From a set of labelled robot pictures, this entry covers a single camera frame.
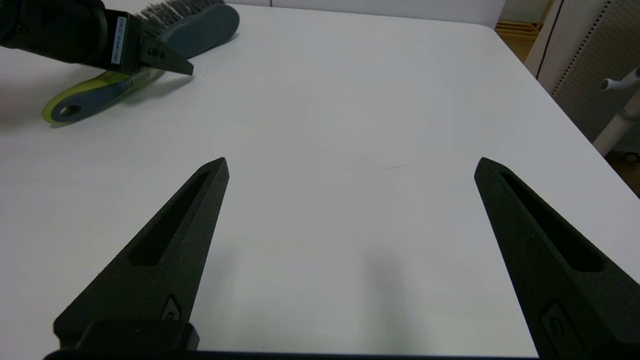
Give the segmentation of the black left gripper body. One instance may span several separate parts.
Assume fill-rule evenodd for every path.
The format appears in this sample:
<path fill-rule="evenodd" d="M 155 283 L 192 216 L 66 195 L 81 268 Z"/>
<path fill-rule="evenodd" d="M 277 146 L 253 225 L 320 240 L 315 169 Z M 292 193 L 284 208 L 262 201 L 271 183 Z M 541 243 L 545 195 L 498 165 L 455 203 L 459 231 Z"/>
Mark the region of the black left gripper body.
<path fill-rule="evenodd" d="M 140 48 L 141 22 L 132 13 L 106 9 L 106 48 L 102 68 L 106 71 L 132 75 L 142 68 Z"/>

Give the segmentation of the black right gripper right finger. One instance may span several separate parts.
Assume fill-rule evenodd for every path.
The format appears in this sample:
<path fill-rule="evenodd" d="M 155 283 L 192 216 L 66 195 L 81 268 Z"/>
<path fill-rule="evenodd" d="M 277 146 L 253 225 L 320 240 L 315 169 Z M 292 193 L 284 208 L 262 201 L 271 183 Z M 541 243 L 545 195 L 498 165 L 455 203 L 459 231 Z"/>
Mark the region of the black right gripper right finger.
<path fill-rule="evenodd" d="M 541 359 L 637 360 L 640 287 L 508 167 L 474 172 Z"/>

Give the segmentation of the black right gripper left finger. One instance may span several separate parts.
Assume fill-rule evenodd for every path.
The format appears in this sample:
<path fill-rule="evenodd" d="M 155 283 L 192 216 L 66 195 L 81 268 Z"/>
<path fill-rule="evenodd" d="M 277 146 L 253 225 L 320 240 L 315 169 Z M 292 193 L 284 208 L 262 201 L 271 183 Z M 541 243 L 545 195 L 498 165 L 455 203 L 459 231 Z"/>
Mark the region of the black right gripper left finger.
<path fill-rule="evenodd" d="M 103 321 L 188 321 L 228 181 L 223 157 L 195 171 L 55 319 L 61 348 Z"/>

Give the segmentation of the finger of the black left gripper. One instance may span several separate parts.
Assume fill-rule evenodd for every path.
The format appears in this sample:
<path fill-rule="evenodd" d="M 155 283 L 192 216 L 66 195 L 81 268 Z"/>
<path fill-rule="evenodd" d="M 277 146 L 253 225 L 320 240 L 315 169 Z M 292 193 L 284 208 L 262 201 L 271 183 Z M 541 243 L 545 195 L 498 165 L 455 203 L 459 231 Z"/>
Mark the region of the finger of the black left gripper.
<path fill-rule="evenodd" d="M 194 65 L 162 42 L 141 43 L 140 65 L 179 75 L 194 75 Z"/>

